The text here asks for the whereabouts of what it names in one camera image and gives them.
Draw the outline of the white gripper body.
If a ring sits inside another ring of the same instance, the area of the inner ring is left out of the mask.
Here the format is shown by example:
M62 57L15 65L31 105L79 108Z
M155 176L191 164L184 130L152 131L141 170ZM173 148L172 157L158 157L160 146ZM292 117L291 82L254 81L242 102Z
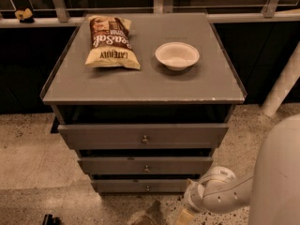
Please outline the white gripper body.
M196 183L190 185L184 193L184 201L186 208L194 213L203 213L206 211L206 207L203 204L204 192L212 185L209 182L215 182L217 184L227 184L235 179L233 171L216 166L208 170Z

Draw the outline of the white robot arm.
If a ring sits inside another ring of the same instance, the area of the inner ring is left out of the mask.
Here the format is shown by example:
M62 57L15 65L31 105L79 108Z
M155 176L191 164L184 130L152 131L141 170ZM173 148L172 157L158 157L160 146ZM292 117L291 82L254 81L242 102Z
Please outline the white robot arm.
M187 181L186 207L175 225L198 213L249 208L248 225L300 225L300 114L275 125L263 141L254 170L236 177L221 166Z

